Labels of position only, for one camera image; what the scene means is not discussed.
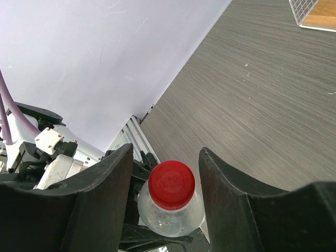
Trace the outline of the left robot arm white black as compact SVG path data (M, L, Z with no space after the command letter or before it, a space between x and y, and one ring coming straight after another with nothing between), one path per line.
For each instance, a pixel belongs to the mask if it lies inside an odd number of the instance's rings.
M1 251L151 251L192 242L139 221L137 195L158 159L131 117L111 149L77 138L62 117L19 104L1 126Z

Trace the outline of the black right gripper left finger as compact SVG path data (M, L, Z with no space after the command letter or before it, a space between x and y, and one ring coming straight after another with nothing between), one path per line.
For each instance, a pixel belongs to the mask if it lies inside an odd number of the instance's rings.
M117 251L132 166L125 144L45 190L2 183L1 251Z

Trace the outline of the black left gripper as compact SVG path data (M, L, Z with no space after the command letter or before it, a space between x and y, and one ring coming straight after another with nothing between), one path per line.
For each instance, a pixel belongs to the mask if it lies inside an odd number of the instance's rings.
M137 196L149 178L157 162L152 153L140 152L143 161L131 161L128 152L117 164L117 170L103 184L103 223L112 228L112 236L119 237L120 249L155 249L166 245L184 245L192 242L192 237L168 238L161 236L143 224L139 225Z

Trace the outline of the clear bottle red label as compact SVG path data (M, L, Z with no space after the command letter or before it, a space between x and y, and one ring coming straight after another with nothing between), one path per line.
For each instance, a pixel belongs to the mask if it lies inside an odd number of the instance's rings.
M153 202L147 182L142 186L138 196L138 213L142 224L151 231L172 238L192 233L205 221L203 198L197 191L186 206L168 211Z

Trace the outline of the red bottle cap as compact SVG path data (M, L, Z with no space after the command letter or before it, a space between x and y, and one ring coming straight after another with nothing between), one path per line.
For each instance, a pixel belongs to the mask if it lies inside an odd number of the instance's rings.
M195 177L180 161L158 164L150 173L148 188L153 202L160 208L174 211L186 206L195 192Z

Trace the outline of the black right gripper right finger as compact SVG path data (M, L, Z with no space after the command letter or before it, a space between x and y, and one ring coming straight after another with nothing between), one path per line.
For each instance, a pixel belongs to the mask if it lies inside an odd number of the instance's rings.
M292 192L199 152L211 251L335 251L335 182Z

